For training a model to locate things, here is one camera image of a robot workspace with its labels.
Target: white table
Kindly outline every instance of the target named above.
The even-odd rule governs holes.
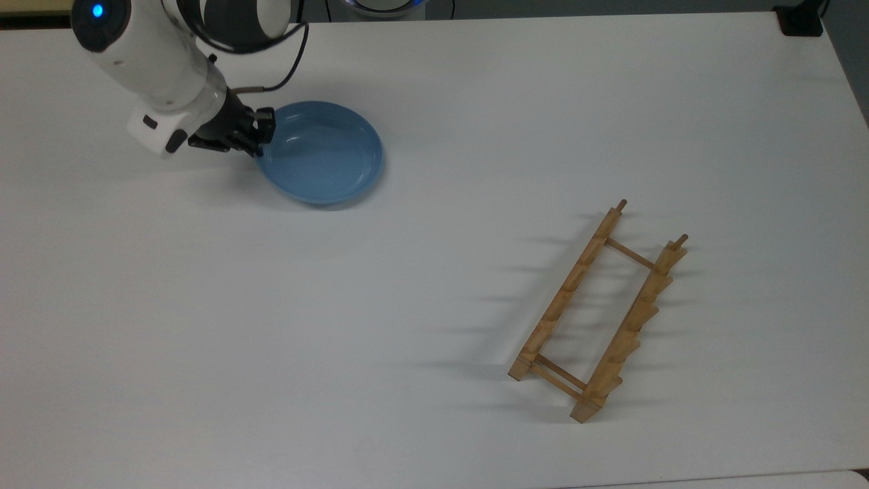
[[[279,79],[287,43],[217,64]],[[869,466],[869,132],[771,13],[315,25],[295,79],[380,132],[320,210],[154,159],[69,31],[0,32],[0,486],[593,486]],[[507,377],[603,212],[687,257],[580,425]],[[605,252],[581,377],[642,280]]]

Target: wooden peg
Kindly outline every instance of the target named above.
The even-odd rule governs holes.
[[[609,382],[607,382],[607,384],[604,385],[599,391],[592,392],[591,398],[592,399],[603,399],[606,396],[608,396],[609,393],[612,392],[613,389],[615,389],[619,385],[621,385],[621,377],[616,377],[616,378],[610,380]]]
[[[643,289],[640,292],[639,301],[642,302],[654,302],[656,298],[658,298],[658,294],[664,291],[670,284],[673,283],[673,277],[668,275],[653,275],[649,277],[648,281],[643,285]]]
[[[685,242],[686,242],[687,240],[688,240],[688,235],[687,235],[687,234],[683,234],[683,235],[679,236],[679,239],[677,239],[676,242],[673,243],[673,244],[675,245],[675,248],[678,250],[679,248],[682,247],[682,245],[685,244]]]
[[[634,309],[629,313],[631,316],[625,321],[625,329],[630,332],[637,332],[643,327],[649,319],[658,313],[658,307],[648,303],[639,302]]]
[[[614,364],[623,364],[631,353],[637,351],[637,348],[640,348],[640,341],[638,339],[622,343],[609,357],[609,361]]]
[[[660,256],[658,256],[658,261],[654,264],[655,271],[659,275],[667,275],[670,272],[670,269],[673,268],[673,265],[679,263],[679,260],[688,253],[688,250],[685,248],[671,250],[669,249],[670,245],[674,245],[674,243],[671,241],[667,245],[667,248],[664,248],[660,253]]]

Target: wooden dowel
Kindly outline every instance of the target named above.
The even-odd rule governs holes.
[[[591,397],[592,397],[592,399],[605,398],[606,396],[609,395],[610,392],[613,391],[613,389],[615,389],[615,388],[618,387],[619,385],[621,385],[621,377],[616,377],[616,378],[610,380],[610,381],[609,381],[606,385],[604,385],[603,388],[601,388],[599,391],[597,391],[597,392],[592,392]]]
[[[541,367],[540,367],[539,365],[537,365],[537,364],[531,364],[531,372],[534,372],[534,373],[536,373],[537,375],[540,375],[540,376],[543,377],[547,382],[549,382],[550,384],[552,384],[552,385],[558,387],[559,389],[561,389],[562,391],[564,391],[564,393],[566,393],[568,396],[570,396],[570,397],[572,397],[572,398],[574,398],[574,399],[579,400],[579,399],[582,397],[582,394],[580,394],[580,393],[578,393],[577,391],[571,389],[570,386],[568,386],[568,385],[565,384],[564,382],[561,382],[561,381],[558,380],[558,379],[557,379],[553,374],[549,373],[547,370],[541,368]]]
[[[613,355],[610,356],[609,361],[614,364],[623,364],[627,357],[631,355],[631,353],[636,352],[637,348],[640,348],[640,341],[635,339],[634,341],[623,343],[618,350],[616,350]]]
[[[543,366],[545,366],[545,367],[548,368],[549,370],[551,370],[551,371],[553,371],[553,372],[555,372],[555,373],[561,375],[561,377],[562,377],[563,379],[565,379],[567,382],[570,382],[570,383],[573,384],[573,385],[576,385],[576,387],[579,388],[579,389],[584,390],[584,389],[587,387],[587,385],[586,385],[585,382],[583,382],[583,381],[579,380],[578,378],[574,377],[573,375],[570,374],[570,372],[568,372],[568,371],[564,370],[563,368],[557,366],[557,365],[555,364],[555,362],[553,362],[553,361],[550,360],[549,358],[544,357],[543,355],[538,354],[538,355],[537,355],[537,358],[536,358],[534,361],[537,362],[537,363],[539,363],[539,364],[541,364],[541,365],[543,365]]]
[[[607,238],[606,244],[612,246],[613,248],[615,248],[618,251],[621,251],[621,253],[623,255],[627,256],[628,258],[631,258],[633,261],[639,263],[640,265],[645,266],[649,270],[654,269],[654,263],[643,258],[639,254],[637,254],[636,251],[628,249],[627,246],[623,245],[622,243],[619,243],[615,239]]]

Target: blue plate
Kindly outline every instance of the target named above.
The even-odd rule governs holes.
[[[256,164],[290,197],[335,204],[377,180],[383,146],[371,124],[347,107],[298,102],[275,111],[275,135]]]

